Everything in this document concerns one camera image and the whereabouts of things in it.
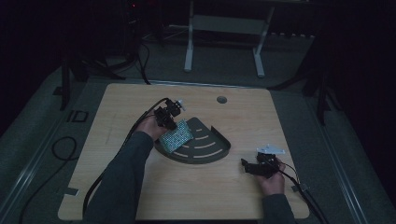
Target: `person's arm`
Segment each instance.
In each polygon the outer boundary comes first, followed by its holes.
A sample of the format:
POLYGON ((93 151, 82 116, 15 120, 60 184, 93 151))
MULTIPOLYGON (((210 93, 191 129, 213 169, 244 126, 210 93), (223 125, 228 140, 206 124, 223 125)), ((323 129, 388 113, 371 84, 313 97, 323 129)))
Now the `person's arm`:
MULTIPOLYGON (((285 170, 285 164, 279 161, 279 170, 285 170)), ((285 196, 285 178, 280 172, 270 178, 256 175, 264 198, 262 209, 264 212, 264 224, 294 224, 294 214, 285 196)))
POLYGON ((166 132, 155 117, 142 121, 119 155, 110 162, 87 207, 84 223, 134 223, 153 141, 166 132))

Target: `light wood surface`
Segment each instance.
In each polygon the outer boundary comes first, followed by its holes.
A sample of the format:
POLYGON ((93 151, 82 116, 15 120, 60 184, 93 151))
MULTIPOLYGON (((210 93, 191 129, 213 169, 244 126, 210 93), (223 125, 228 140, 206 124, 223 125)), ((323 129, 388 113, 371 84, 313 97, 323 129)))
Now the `light wood surface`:
MULTIPOLYGON (((278 156, 294 166, 271 94, 267 90, 110 84, 93 121, 59 218, 82 219, 82 204, 93 181, 114 158, 134 122, 163 97, 182 99, 187 111, 175 118, 198 118, 215 127, 230 142, 227 157, 209 164, 183 164, 165 158, 155 148, 146 164, 137 219, 259 219, 263 217, 259 186, 244 172, 241 158, 256 162, 256 148, 273 144, 286 149, 278 156), (226 104, 217 98, 225 96, 226 104)), ((295 176, 287 168, 288 174, 295 176)), ((286 196, 296 218, 309 214, 286 180, 286 196)))

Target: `long-sleeved shirt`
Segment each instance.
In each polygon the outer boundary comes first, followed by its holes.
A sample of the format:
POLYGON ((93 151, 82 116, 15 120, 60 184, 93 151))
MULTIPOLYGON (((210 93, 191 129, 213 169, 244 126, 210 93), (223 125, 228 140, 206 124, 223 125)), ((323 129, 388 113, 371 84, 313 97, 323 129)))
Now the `long-sleeved shirt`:
MULTIPOLYGON (((143 184, 146 160, 153 148, 151 137, 134 133, 124 149, 110 162, 102 183, 87 207, 83 223, 134 223, 143 184)), ((293 213, 283 194, 262 199, 265 224, 292 224, 293 213)))

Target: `gray floor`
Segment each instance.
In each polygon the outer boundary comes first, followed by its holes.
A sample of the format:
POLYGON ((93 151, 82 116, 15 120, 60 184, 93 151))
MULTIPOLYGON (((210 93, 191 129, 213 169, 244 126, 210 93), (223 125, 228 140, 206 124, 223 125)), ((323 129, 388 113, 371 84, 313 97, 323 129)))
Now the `gray floor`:
MULTIPOLYGON (((312 39, 270 35, 262 53, 266 76, 257 78, 251 49, 241 45, 213 43, 196 36, 192 71, 185 73, 184 35, 169 38, 164 47, 146 38, 149 48, 147 76, 153 84, 184 83, 265 88, 292 77, 312 39)), ((141 56, 148 52, 141 49, 141 56)), ((136 66, 119 75, 125 83, 142 83, 136 66)), ((92 74, 87 83, 72 82, 72 101, 60 111, 61 99, 52 92, 60 85, 60 70, 50 75, 32 97, 12 126, 0 139, 0 223, 18 223, 21 210, 37 188, 64 162, 57 160, 51 147, 58 139, 72 136, 77 140, 77 155, 88 135, 106 85, 115 82, 92 74), (71 111, 88 112, 86 122, 67 122, 71 111), (42 156, 41 162, 29 163, 42 156), (24 168, 37 168, 36 171, 24 168), (16 192, 15 187, 29 188, 16 192)), ((290 147, 295 168, 312 195, 320 204, 330 223, 396 223, 396 213, 365 156, 361 144, 346 115, 332 107, 325 113, 326 126, 315 117, 316 97, 301 95, 304 82, 283 91, 271 91, 276 111, 290 147)), ((71 152, 71 141, 57 144, 64 157, 71 152)), ((77 223, 57 218, 76 161, 70 161, 40 190, 25 210, 23 223, 77 223)), ((298 223, 318 223, 310 215, 298 223)))

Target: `person's hand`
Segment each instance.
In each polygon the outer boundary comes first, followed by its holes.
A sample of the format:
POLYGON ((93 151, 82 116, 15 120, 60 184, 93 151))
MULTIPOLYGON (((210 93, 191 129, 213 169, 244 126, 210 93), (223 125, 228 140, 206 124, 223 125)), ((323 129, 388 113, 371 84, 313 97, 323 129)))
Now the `person's hand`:
MULTIPOLYGON (((278 158, 276 158, 279 162, 279 170, 285 170, 285 164, 278 158)), ((262 193, 265 196, 273 195, 273 194, 284 194, 285 193, 285 178, 280 172, 276 172, 270 178, 266 178, 265 176, 255 175, 257 181, 260 184, 262 189, 262 193)))
POLYGON ((153 141, 156 141, 161 135, 168 130, 164 127, 158 126, 155 119, 154 112, 150 111, 145 119, 143 119, 137 126, 136 131, 147 133, 153 141))

